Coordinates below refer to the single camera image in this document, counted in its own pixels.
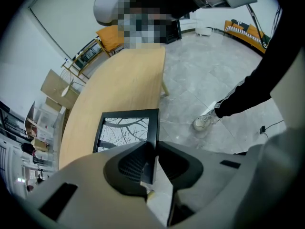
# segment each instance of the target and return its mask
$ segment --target black pants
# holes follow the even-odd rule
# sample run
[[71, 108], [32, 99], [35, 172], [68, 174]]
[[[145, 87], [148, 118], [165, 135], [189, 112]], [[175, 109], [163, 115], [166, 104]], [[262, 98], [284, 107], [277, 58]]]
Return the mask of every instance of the black pants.
[[240, 113], [271, 98], [270, 92], [285, 75], [301, 48], [287, 33], [291, 16], [282, 14], [258, 67], [214, 107], [219, 118]]

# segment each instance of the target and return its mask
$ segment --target white sneaker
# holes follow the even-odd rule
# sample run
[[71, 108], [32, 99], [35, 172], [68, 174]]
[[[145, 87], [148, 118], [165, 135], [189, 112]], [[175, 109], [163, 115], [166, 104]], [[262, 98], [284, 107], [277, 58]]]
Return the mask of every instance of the white sneaker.
[[193, 121], [193, 127], [196, 131], [204, 131], [210, 125], [216, 124], [220, 118], [216, 115], [215, 110], [211, 110], [205, 115], [202, 115]]

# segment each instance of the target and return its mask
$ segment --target chair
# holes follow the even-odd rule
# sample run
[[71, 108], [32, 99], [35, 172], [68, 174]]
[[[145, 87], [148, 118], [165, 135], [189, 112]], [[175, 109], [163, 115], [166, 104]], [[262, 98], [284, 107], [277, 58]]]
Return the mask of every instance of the chair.
[[123, 31], [118, 30], [117, 25], [105, 27], [96, 32], [100, 37], [100, 47], [106, 52], [108, 57], [119, 52], [124, 44]]

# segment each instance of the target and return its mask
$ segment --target gray tile floor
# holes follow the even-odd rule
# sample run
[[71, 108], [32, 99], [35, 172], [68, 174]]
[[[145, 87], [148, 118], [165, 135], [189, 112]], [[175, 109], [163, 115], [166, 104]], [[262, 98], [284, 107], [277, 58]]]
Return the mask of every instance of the gray tile floor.
[[[166, 45], [164, 81], [170, 96], [161, 97], [160, 140], [190, 148], [229, 154], [264, 143], [259, 128], [282, 120], [274, 101], [224, 117], [207, 132], [197, 132], [192, 121], [224, 98], [262, 59], [251, 48], [218, 33], [210, 37], [191, 32]], [[269, 137], [285, 130], [284, 122], [267, 130]]]

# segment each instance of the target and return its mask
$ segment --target curved wooden desk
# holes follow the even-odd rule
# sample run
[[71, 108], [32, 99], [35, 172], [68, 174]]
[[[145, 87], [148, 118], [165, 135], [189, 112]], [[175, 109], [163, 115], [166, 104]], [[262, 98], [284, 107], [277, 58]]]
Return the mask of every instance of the curved wooden desk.
[[69, 116], [59, 168], [92, 153], [103, 112], [159, 107], [165, 48], [124, 49], [104, 62], [87, 82]]

